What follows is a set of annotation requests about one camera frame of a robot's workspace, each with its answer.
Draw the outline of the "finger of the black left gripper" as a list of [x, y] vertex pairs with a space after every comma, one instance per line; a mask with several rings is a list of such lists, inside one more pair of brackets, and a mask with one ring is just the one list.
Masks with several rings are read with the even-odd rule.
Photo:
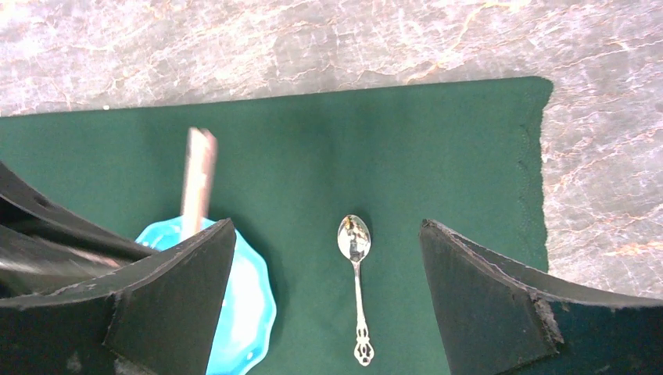
[[1, 296], [49, 294], [155, 254], [99, 227], [1, 166]]

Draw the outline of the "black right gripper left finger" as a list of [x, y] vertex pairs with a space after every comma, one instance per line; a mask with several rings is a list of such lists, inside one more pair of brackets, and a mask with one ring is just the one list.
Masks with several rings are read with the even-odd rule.
[[2, 373], [205, 373], [235, 240], [220, 220], [104, 276], [2, 300]]

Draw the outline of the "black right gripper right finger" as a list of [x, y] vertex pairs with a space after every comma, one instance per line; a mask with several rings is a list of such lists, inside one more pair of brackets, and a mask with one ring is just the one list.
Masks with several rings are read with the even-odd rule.
[[661, 300], [553, 277], [434, 220], [419, 241], [451, 373], [661, 373]]

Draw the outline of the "silver spoon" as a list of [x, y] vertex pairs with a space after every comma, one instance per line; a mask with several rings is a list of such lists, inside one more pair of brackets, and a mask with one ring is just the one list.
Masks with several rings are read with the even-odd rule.
[[346, 215], [338, 228], [337, 244], [339, 251], [353, 266], [357, 307], [357, 342], [353, 354], [360, 365], [369, 366], [375, 356], [375, 351], [370, 342], [360, 284], [360, 264], [371, 249], [371, 235], [367, 224], [357, 215]]

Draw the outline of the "black handled knife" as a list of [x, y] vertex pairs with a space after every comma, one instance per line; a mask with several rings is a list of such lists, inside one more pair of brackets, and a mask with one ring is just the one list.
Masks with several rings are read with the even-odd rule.
[[217, 139], [207, 129], [188, 129], [185, 175], [181, 200], [180, 241], [202, 229], [213, 186]]

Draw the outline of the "dark green cloth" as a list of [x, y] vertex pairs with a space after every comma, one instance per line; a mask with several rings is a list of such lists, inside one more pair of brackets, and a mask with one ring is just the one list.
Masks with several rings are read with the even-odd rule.
[[[277, 316], [255, 374], [446, 374], [418, 233], [425, 219], [547, 270], [542, 77], [205, 105], [6, 117], [1, 159], [54, 202], [134, 238], [180, 208], [188, 128], [218, 140], [210, 216], [267, 261]], [[375, 356], [358, 363], [342, 219]]]

